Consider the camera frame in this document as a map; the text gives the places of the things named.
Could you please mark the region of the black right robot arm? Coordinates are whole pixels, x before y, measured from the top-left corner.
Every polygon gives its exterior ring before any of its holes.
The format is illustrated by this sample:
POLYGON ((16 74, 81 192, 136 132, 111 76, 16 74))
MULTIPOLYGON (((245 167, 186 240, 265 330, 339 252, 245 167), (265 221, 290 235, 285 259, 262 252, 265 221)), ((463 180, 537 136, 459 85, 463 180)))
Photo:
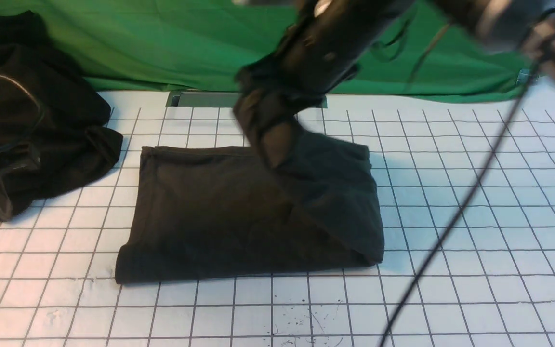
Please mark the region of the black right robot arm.
MULTIPOLYGON (((434 0, 446 27, 462 28, 493 53, 520 52, 555 82, 555 5, 545 0, 434 0)), ((294 116, 359 71, 357 62, 394 22, 401 28, 388 45, 401 54, 412 0, 238 0, 238 6, 294 6, 296 21, 275 50, 237 74, 236 119, 260 158, 271 167, 296 151, 302 128, 294 116)))

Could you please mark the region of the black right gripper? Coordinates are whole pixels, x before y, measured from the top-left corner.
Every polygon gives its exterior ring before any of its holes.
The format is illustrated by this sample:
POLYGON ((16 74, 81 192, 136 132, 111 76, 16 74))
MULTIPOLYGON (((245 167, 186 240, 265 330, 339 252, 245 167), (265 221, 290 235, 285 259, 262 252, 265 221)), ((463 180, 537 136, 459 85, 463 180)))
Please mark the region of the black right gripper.
POLYGON ((236 81, 234 118, 265 169, 359 167, 359 146, 307 130, 297 120, 297 114, 317 105, 321 95, 289 85, 275 57, 244 66, 236 81))

